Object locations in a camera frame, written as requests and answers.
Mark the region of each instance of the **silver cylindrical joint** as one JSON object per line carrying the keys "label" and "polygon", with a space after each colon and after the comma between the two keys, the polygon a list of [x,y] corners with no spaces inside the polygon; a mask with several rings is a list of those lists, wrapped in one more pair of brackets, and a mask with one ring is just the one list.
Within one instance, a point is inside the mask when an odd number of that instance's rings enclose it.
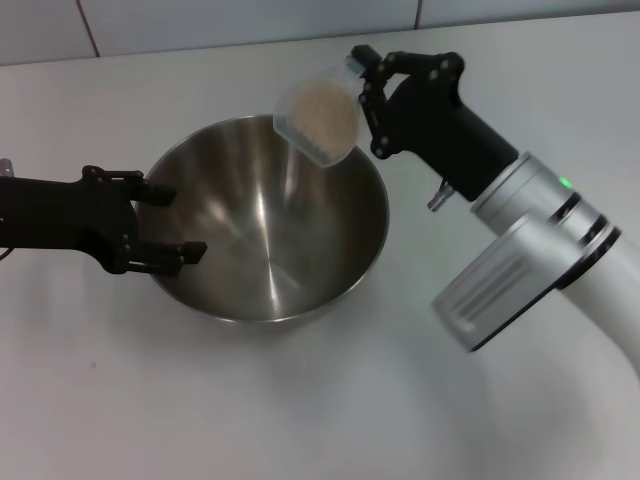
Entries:
{"label": "silver cylindrical joint", "polygon": [[562,182],[530,153],[524,153],[505,169],[478,197],[471,211],[497,235],[533,211],[585,245],[592,240],[589,236],[594,225],[599,231],[608,223],[566,181]]}

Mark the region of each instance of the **white tabletop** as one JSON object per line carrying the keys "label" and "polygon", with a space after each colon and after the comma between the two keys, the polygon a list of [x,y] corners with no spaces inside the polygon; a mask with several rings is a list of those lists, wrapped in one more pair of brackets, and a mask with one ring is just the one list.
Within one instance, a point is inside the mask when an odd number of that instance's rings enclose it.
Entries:
{"label": "white tabletop", "polygon": [[[465,102],[640,242],[640,14],[0,68],[0,156],[19,176],[148,171],[175,142],[269,113],[352,46],[459,52]],[[368,136],[361,146],[368,151]],[[473,355],[433,297],[491,241],[419,159],[375,160],[387,245],[297,327],[210,322],[147,276],[75,252],[0,265],[0,477],[112,480],[638,478],[640,390],[552,293]]]}

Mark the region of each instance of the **metal mixing bowl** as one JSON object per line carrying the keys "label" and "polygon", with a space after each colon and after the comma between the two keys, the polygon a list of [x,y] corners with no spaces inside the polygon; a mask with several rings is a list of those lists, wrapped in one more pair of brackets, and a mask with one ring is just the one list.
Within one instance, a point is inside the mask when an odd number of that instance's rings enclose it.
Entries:
{"label": "metal mixing bowl", "polygon": [[138,204],[140,238],[209,247],[200,264],[158,282],[225,320],[284,320],[325,305],[363,278],[387,235],[387,194],[371,160],[356,148],[317,167],[270,115],[194,133],[148,178],[178,195],[170,208]]}

